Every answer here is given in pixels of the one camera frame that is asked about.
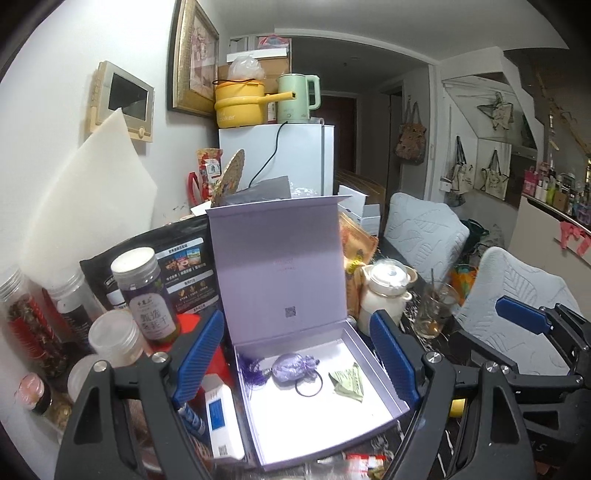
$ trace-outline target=refrigerator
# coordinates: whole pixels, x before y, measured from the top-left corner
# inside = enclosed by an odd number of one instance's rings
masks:
[[[305,188],[317,195],[333,194],[334,127],[320,124],[271,124],[223,128],[219,135],[220,148],[223,150],[222,169],[238,150],[244,150],[244,170],[238,190],[248,188],[251,182],[254,185],[261,180],[287,175],[292,191],[294,188]],[[277,152],[263,168],[275,148]]]

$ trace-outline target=glass bottle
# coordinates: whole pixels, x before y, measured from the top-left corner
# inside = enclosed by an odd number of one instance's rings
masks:
[[[68,356],[33,298],[27,278],[16,266],[0,274],[0,310],[21,346],[47,378],[60,376],[68,366]]]
[[[60,433],[65,431],[72,414],[72,404],[39,375],[27,374],[21,380],[16,396],[27,410],[45,418]]]

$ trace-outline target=gold picture frame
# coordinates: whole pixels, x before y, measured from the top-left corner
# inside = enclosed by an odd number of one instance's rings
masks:
[[[168,51],[168,110],[213,117],[219,33],[197,0],[177,0]]]

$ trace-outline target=white plastic container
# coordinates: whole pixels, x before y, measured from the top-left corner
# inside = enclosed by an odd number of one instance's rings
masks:
[[[68,376],[68,395],[72,399],[72,402],[76,402],[92,366],[101,359],[100,355],[93,353],[92,355],[86,355],[81,358],[72,367]]]
[[[142,352],[151,353],[127,310],[111,310],[101,315],[90,327],[88,340],[96,353],[113,368],[133,364]]]

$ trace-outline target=ceiling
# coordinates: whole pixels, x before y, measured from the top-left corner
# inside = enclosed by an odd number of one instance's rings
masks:
[[[292,39],[292,70],[320,77],[323,90],[361,93],[421,65],[400,53],[329,38]]]
[[[216,0],[231,36],[308,29],[358,35],[444,60],[487,47],[566,48],[527,0]]]

